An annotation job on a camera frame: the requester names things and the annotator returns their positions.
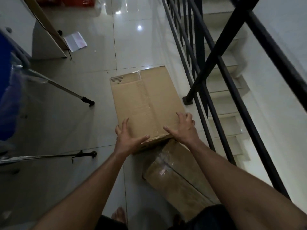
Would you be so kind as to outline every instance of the black pants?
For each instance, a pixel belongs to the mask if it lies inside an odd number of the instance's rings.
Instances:
[[[127,226],[116,220],[101,216],[95,230],[128,230]],[[214,205],[202,210],[187,223],[169,228],[169,230],[236,230],[236,226],[223,205]]]

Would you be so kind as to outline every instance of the glossy tiled floor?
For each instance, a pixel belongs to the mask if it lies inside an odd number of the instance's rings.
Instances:
[[[100,0],[95,8],[46,9],[56,29],[79,31],[87,47],[69,59],[36,61],[33,68],[96,102],[88,108],[79,99],[46,84],[30,84],[28,118],[15,135],[17,151],[62,154],[96,150],[98,156],[18,164],[21,172],[6,180],[1,197],[13,210],[11,224],[37,219],[95,170],[113,151],[116,112],[109,78],[165,65],[179,96],[189,85],[161,0]],[[194,105],[186,108],[202,129]],[[175,209],[142,180],[146,153],[129,156],[103,211],[127,211],[129,229],[166,229]]]

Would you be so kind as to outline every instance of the person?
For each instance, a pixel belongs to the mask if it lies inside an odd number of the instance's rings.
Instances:
[[[192,153],[222,205],[204,209],[178,229],[307,229],[307,215],[258,178],[210,150],[198,137],[190,113],[177,113],[178,130],[164,126]],[[149,135],[132,138],[128,118],[116,127],[117,142],[109,158],[78,188],[44,214],[33,230],[127,229],[123,209],[112,219],[101,213],[125,159]]]

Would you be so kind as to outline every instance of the metal railing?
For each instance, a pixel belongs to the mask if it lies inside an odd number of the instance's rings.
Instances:
[[[202,0],[162,0],[165,12],[173,33],[182,64],[184,66],[186,76],[190,84],[190,91],[187,96],[183,97],[184,104],[189,105],[194,102],[196,104],[198,113],[201,118],[202,126],[204,128],[209,147],[215,151],[212,138],[210,136],[208,126],[206,124],[204,113],[197,97],[201,99],[205,114],[208,117],[208,108],[211,112],[212,119],[216,125],[217,132],[221,139],[225,150],[227,159],[236,165],[233,154],[229,147],[225,133],[221,126],[219,117],[214,108],[212,99],[206,86],[206,78],[209,76],[213,68],[217,65],[220,69],[221,75],[229,89],[230,95],[238,109],[238,112],[245,124],[245,127],[253,141],[257,153],[263,163],[265,170],[272,182],[273,187],[282,193],[285,197],[290,199],[282,180],[272,162],[270,155],[248,113],[248,110],[241,99],[241,96],[231,78],[229,71],[222,59],[222,54],[230,45],[242,25],[246,22],[256,39],[259,41],[267,55],[289,85],[290,89],[296,95],[304,109],[307,111],[307,84],[302,79],[300,74],[287,59],[285,54],[281,51],[277,43],[273,40],[271,35],[267,32],[265,27],[261,24],[255,14],[252,12],[259,0],[230,0],[235,9],[226,23],[221,35],[216,43],[214,43],[206,24],[202,17]],[[181,19],[181,6],[183,10],[183,23]],[[192,27],[192,12],[194,18],[194,27]],[[195,36],[195,54],[193,48],[193,31]],[[210,54],[205,60],[204,38],[209,46]],[[182,50],[183,40],[186,46],[186,57]],[[190,69],[192,69],[192,76],[194,83],[190,77]]]

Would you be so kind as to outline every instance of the black cable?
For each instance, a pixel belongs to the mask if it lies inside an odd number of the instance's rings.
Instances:
[[[49,34],[55,36],[56,38],[59,38],[59,39],[62,40],[62,37],[61,37],[61,36],[58,36],[58,35],[56,35],[56,34],[51,33],[50,31],[48,31],[48,30],[43,26],[43,24],[40,22],[40,20],[37,18],[37,16],[33,13],[33,11],[32,11],[31,9],[30,9],[30,11],[32,12],[32,14],[33,14],[34,17],[36,18],[36,20],[39,22],[39,24],[45,29],[45,31],[47,31]],[[67,45],[67,43],[66,43],[65,40],[64,40],[64,42],[65,42],[65,45],[66,45],[67,48],[68,48],[68,53],[69,53],[69,56],[70,56],[70,60],[72,60],[72,57],[71,57],[71,54],[70,54],[70,51],[69,51],[69,47],[68,47],[68,45]]]

